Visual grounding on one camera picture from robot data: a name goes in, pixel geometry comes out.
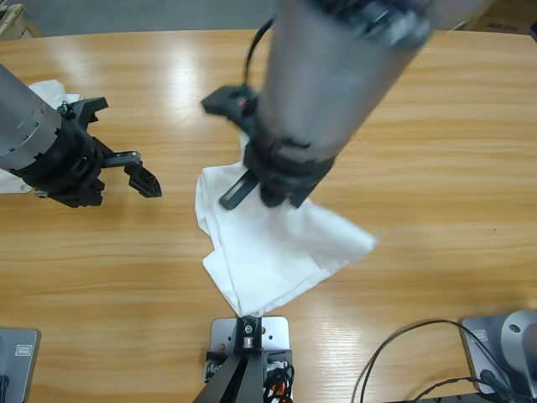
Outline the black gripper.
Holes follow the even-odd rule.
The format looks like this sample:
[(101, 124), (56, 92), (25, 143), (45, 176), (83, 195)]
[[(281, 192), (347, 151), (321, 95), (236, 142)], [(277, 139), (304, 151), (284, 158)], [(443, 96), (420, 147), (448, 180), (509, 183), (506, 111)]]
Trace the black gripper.
[(35, 162), (15, 171), (15, 175), (47, 197), (68, 207), (98, 207), (105, 184), (102, 170), (122, 166), (129, 185), (146, 198), (161, 197), (156, 176), (143, 166), (138, 151), (115, 153), (87, 132), (97, 122), (96, 113), (108, 108), (105, 97), (62, 102), (61, 127), (56, 141)]
[[(207, 114), (241, 123), (254, 115), (257, 93), (248, 85), (222, 86), (204, 97), (201, 106)], [(246, 122), (240, 129), (248, 141), (242, 157), (246, 172), (219, 198), (227, 211), (238, 207), (256, 186), (267, 207), (283, 202), (300, 207), (339, 154), (339, 143), (301, 138), (263, 122)]]

